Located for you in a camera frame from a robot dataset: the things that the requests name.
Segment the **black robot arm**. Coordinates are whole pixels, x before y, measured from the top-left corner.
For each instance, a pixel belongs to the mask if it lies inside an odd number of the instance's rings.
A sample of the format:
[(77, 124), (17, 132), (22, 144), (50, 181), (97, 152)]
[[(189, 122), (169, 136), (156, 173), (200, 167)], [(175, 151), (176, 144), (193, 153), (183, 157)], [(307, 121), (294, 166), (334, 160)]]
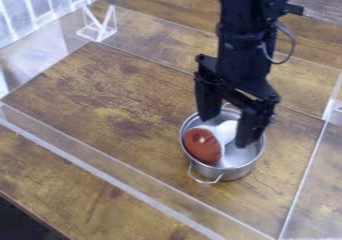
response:
[(260, 139), (280, 101), (267, 82), (276, 63), (272, 59), (276, 34), (288, 32), (279, 18), (288, 13), (302, 14), (303, 8), (288, 0), (219, 2), (217, 55), (195, 57), (196, 107), (204, 121), (219, 115), (223, 101), (240, 109), (235, 145), (243, 148)]

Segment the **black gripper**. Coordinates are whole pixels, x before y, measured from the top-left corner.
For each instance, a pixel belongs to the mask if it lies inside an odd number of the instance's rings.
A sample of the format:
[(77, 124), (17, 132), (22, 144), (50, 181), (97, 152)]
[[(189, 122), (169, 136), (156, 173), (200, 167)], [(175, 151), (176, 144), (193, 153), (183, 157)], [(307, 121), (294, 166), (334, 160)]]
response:
[(245, 148), (256, 142), (273, 122), (279, 94), (268, 83), (276, 30), (236, 33), (223, 27), (216, 30), (217, 56), (195, 57), (195, 100), (201, 121), (220, 113), (221, 100), (240, 110), (235, 145)]

